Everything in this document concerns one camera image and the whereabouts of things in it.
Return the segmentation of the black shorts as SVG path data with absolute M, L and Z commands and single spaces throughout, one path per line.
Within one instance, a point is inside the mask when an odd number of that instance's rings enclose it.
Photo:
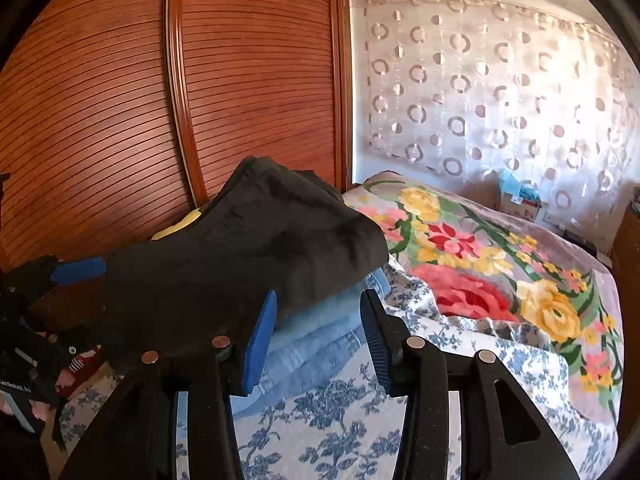
M 381 228 L 336 188 L 250 156 L 188 226 L 107 258 L 100 341 L 118 370 L 148 351 L 194 356 L 218 335 L 244 344 L 268 295 L 287 318 L 387 260 Z

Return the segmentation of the blue floral bed sheet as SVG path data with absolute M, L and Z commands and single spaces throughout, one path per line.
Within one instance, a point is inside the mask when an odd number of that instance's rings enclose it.
M 615 455 L 616 424 L 585 417 L 570 400 L 568 367 L 549 347 L 522 341 L 506 322 L 442 315 L 431 287 L 396 260 L 382 269 L 390 283 L 386 310 L 442 350 L 472 356 L 489 350 L 532 398 L 578 474 L 600 476 Z M 249 479 L 387 479 L 400 445 L 406 400 L 375 378 L 364 343 L 342 370 L 316 388 L 261 412 L 234 417 L 243 474 Z

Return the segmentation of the colourful floral blanket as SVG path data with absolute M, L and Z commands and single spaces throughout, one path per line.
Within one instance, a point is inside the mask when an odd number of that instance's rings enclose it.
M 441 314 L 521 328 L 526 344 L 565 360 L 574 407 L 616 424 L 624 332 L 604 264 L 538 224 L 391 171 L 344 199 L 381 228 L 390 255 L 431 287 Z

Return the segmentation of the wooden louvred wardrobe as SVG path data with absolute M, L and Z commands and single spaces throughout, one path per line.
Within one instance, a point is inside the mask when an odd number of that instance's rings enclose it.
M 347 0 L 1 0 L 1 265 L 144 240 L 248 155 L 349 185 Z

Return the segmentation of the folded blue jeans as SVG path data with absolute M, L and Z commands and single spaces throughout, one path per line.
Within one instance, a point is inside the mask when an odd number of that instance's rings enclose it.
M 381 269 L 282 321 L 271 337 L 258 384 L 246 398 L 231 399 L 233 416 L 255 415 L 283 399 L 316 388 L 339 373 L 366 342 L 360 296 L 367 289 L 381 298 L 390 292 L 390 283 Z

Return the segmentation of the wooden side cabinet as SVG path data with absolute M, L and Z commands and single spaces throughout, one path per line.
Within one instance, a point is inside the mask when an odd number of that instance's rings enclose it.
M 610 253 L 624 336 L 623 392 L 618 434 L 624 442 L 639 418 L 639 215 L 628 205 Z

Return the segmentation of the white circle-pattern curtain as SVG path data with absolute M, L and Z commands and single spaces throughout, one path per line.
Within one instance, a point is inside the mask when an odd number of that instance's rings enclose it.
M 492 205 L 510 174 L 545 222 L 612 247 L 639 177 L 639 73 L 612 34 L 499 0 L 350 3 L 356 180 Z

